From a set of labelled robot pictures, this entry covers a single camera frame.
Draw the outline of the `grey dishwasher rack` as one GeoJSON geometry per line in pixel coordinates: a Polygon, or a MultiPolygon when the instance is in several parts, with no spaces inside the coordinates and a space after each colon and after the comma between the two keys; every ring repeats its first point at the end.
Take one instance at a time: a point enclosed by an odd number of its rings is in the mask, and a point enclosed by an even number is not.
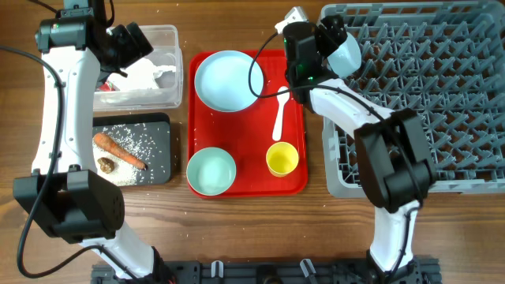
{"type": "Polygon", "coordinates": [[[422,120],[433,192],[504,190],[504,6],[498,1],[330,4],[358,41],[346,84],[422,120]]]}

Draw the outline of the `small light blue bowl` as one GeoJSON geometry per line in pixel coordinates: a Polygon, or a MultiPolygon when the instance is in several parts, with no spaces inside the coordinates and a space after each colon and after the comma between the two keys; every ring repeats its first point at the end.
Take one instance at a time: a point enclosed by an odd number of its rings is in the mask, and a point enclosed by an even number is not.
{"type": "Polygon", "coordinates": [[[347,32],[347,38],[339,48],[327,57],[330,69],[345,78],[361,68],[361,50],[357,40],[347,32]]]}

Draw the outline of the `yellow plastic cup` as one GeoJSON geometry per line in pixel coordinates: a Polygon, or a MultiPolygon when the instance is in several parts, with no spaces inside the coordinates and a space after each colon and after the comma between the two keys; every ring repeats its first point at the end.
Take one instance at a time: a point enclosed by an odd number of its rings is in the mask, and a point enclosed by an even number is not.
{"type": "Polygon", "coordinates": [[[277,178],[282,178],[297,168],[299,154],[292,144],[277,142],[267,150],[266,162],[270,173],[277,178]]]}

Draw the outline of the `red snack wrapper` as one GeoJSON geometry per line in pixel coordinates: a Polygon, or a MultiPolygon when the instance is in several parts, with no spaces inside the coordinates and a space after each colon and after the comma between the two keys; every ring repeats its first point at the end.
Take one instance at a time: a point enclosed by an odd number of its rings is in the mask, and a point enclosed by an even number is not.
{"type": "Polygon", "coordinates": [[[113,90],[114,87],[109,82],[102,84],[96,89],[98,92],[112,92],[113,90]]]}

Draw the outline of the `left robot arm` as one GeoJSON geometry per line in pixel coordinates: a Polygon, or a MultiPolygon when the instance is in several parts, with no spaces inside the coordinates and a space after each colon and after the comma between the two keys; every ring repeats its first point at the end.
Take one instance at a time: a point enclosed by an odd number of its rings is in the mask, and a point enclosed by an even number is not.
{"type": "Polygon", "coordinates": [[[30,175],[13,182],[28,224],[97,253],[119,281],[176,282],[125,221],[122,191],[98,175],[92,147],[97,85],[150,54],[151,44],[137,24],[114,24],[112,2],[87,0],[67,1],[42,21],[36,45],[45,76],[41,135],[30,175]]]}

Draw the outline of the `orange carrot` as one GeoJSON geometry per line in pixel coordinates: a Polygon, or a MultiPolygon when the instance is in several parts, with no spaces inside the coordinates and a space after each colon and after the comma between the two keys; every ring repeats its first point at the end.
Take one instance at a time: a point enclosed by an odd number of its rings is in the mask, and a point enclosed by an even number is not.
{"type": "Polygon", "coordinates": [[[147,168],[145,163],[119,146],[107,134],[97,133],[93,136],[93,141],[99,148],[134,166],[138,170],[145,170],[147,168]]]}

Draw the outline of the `clear plastic waste bin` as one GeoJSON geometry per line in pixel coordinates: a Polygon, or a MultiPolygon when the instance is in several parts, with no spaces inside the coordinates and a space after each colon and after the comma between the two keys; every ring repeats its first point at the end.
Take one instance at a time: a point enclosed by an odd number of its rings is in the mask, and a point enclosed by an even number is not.
{"type": "Polygon", "coordinates": [[[94,94],[95,112],[120,110],[154,110],[177,108],[182,101],[183,61],[179,47],[178,30],[170,24],[144,25],[140,28],[153,47],[153,51],[143,57],[155,65],[175,65],[175,73],[164,73],[156,82],[159,89],[98,92],[94,94]]]}

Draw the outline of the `large light blue plate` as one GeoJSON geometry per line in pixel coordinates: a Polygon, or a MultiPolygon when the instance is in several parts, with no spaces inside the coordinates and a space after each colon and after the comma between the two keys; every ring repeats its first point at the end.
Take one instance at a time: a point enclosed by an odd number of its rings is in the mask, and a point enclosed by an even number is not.
{"type": "Polygon", "coordinates": [[[264,87],[264,72],[253,58],[236,50],[211,54],[199,65],[194,77],[199,99],[221,112],[238,112],[252,106],[264,87]]]}

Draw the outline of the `black waste tray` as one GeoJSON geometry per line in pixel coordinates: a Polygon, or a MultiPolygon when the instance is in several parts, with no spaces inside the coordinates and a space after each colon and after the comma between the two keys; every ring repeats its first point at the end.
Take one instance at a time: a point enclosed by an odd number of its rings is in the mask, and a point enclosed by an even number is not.
{"type": "Polygon", "coordinates": [[[120,147],[146,165],[139,170],[126,161],[93,147],[95,162],[101,158],[114,163],[114,170],[98,175],[117,186],[158,185],[170,180],[170,118],[164,113],[128,114],[93,119],[93,134],[105,133],[120,147]]]}

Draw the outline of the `white plastic spoon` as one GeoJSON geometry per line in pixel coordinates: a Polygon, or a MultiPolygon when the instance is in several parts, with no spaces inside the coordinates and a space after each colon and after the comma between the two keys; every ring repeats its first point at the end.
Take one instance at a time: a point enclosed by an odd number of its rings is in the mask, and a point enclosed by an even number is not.
{"type": "Polygon", "coordinates": [[[279,92],[280,92],[280,95],[277,96],[279,108],[278,108],[273,132],[272,132],[272,139],[274,141],[280,141],[280,139],[282,137],[282,124],[283,124],[284,108],[290,99],[290,93],[288,92],[288,87],[282,86],[279,89],[279,92]]]}

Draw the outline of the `brown mushroom piece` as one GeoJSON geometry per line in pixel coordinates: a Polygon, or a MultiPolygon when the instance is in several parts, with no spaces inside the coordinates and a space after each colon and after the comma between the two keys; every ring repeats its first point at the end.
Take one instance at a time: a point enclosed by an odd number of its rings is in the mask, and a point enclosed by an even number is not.
{"type": "Polygon", "coordinates": [[[111,174],[115,170],[114,161],[112,161],[111,159],[101,157],[97,159],[97,162],[99,164],[99,168],[105,174],[111,174]]]}

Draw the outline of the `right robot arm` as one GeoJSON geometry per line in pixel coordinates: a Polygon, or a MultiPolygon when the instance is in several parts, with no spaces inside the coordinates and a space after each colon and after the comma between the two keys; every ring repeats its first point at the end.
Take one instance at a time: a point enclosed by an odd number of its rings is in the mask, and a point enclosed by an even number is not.
{"type": "Polygon", "coordinates": [[[436,180],[421,119],[409,108],[379,106],[346,85],[345,77],[360,69],[362,55],[341,16],[316,24],[289,16],[275,28],[284,38],[286,80],[294,99],[354,141],[361,187],[375,208],[368,281],[412,278],[415,218],[436,180]]]}

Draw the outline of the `white rice pile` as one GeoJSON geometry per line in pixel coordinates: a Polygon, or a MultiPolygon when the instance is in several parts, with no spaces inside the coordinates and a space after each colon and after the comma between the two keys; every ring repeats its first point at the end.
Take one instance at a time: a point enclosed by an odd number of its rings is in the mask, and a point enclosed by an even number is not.
{"type": "MultiPolygon", "coordinates": [[[[145,123],[95,127],[93,134],[97,133],[107,134],[119,146],[145,163],[146,166],[149,166],[154,160],[156,146],[152,135],[148,133],[145,123]]],[[[129,186],[140,184],[142,181],[149,183],[154,180],[154,174],[151,170],[138,170],[134,166],[99,148],[95,142],[92,142],[92,146],[98,174],[113,184],[117,186],[129,186]],[[99,168],[97,159],[101,157],[114,161],[115,170],[111,174],[105,174],[99,168]]]]}

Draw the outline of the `white napkin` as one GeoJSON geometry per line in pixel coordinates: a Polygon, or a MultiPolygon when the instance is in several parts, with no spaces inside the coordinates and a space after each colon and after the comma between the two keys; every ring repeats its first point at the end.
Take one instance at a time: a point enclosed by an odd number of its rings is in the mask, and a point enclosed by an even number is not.
{"type": "Polygon", "coordinates": [[[155,65],[151,60],[142,58],[124,70],[127,74],[112,73],[107,78],[107,83],[115,90],[121,92],[136,90],[159,89],[156,82],[164,73],[175,73],[175,65],[155,65]]]}

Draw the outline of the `light green bowl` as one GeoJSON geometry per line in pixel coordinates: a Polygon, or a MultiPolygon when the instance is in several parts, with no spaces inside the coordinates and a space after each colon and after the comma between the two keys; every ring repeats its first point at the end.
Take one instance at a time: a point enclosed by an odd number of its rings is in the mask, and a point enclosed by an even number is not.
{"type": "Polygon", "coordinates": [[[203,196],[218,196],[235,181],[234,158],[222,148],[200,149],[189,160],[186,177],[191,188],[203,196]]]}

